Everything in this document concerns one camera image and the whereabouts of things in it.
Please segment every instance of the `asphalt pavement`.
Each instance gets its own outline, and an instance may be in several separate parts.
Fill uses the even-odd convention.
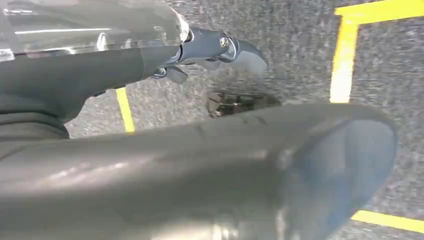
[[[224,30],[269,59],[261,78],[224,66],[188,66],[184,84],[147,79],[127,86],[137,131],[207,118],[206,92],[268,93],[284,104],[327,103],[340,17],[335,8],[362,0],[168,0],[192,25]],[[351,101],[383,109],[399,126],[393,176],[365,208],[424,220],[424,16],[362,25]],[[116,93],[90,99],[67,124],[73,137],[124,132]],[[352,221],[333,239],[424,240],[423,234]]]

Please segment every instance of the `parking space marking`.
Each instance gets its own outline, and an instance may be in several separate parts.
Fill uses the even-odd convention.
[[[358,29],[361,24],[424,16],[424,0],[382,0],[339,7],[341,16],[331,76],[330,102],[348,103],[352,90],[352,73]],[[366,210],[358,211],[353,220],[369,224],[424,233],[424,221]]]
[[[352,219],[369,224],[377,224],[424,234],[424,221],[421,220],[392,216],[365,210],[358,211],[352,217]]]
[[[348,103],[359,26],[424,16],[424,0],[382,0],[339,7],[334,14],[341,16],[341,24],[333,59],[330,102]]]
[[[119,103],[120,113],[122,115],[123,126],[125,131],[132,133],[135,131],[133,115],[131,114],[130,103],[127,97],[127,90],[125,87],[116,90],[116,98]]]

